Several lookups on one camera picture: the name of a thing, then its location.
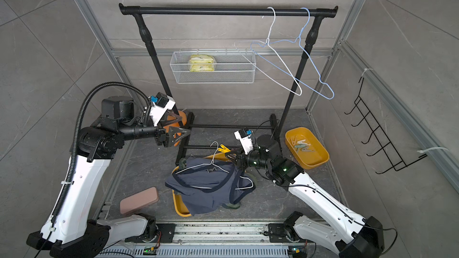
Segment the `dark grey tank top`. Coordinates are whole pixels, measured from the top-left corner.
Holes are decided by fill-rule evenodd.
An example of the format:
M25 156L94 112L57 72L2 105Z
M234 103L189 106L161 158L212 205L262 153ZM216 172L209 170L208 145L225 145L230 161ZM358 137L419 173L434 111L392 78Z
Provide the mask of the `dark grey tank top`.
M229 161L190 157L165 186L178 192L192 215L210 213L223 204L237 204L256 189L255 182Z

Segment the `orange clothespin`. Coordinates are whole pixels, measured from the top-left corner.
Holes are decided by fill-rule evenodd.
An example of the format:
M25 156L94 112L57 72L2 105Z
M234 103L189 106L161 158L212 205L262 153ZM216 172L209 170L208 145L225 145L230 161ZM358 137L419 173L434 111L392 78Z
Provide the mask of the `orange clothespin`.
M293 137L292 140L291 140L291 142L292 142L292 144L293 144L294 146L297 145L297 142L298 142L297 137L296 137L296 136Z

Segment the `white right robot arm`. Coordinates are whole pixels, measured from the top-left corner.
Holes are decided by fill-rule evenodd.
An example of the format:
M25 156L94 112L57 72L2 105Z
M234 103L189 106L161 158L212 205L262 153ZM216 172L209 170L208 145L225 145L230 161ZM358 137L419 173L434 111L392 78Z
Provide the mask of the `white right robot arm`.
M328 194L299 164L282 156L280 145L269 135L260 136L257 145L248 129L234 135L241 148L225 154L230 161L243 170L253 167L263 171L264 179L299 198L325 220L319 223L295 211L283 223L284 236L315 242L341 258L383 255L383 226L375 217L365 218Z

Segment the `plain green tank top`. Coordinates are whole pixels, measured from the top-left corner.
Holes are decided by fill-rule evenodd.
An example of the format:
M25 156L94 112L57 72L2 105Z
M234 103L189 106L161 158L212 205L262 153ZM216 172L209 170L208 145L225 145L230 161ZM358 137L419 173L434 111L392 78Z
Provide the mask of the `plain green tank top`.
M222 206L225 209L236 210L241 207L241 204L240 203L237 203L237 204L228 203L228 204L223 204Z

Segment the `white clothespin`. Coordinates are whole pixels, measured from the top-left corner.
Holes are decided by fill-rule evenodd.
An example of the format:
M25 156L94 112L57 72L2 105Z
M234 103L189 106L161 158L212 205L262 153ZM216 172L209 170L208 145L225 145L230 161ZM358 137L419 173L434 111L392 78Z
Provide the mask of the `white clothespin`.
M306 153L306 152L315 152L315 150L314 150L314 149L309 149L309 148L303 148L303 149L301 149L301 152L302 152L302 153Z

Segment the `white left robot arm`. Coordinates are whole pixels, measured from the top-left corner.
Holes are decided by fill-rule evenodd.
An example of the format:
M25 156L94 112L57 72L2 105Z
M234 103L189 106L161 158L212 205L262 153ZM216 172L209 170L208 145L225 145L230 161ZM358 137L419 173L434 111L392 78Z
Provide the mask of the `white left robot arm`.
M153 138L171 147L190 135L180 127L182 117L174 112L172 96L145 96L146 106L136 116L131 97L115 96L102 104L100 117L90 126L82 123L94 95L117 82L95 86L84 99L76 118L69 166L58 199L43 225L29 234L26 243L54 258L93 258L122 240L156 240L155 218L131 215L115 220L91 220L89 211L100 181L116 152L130 140Z

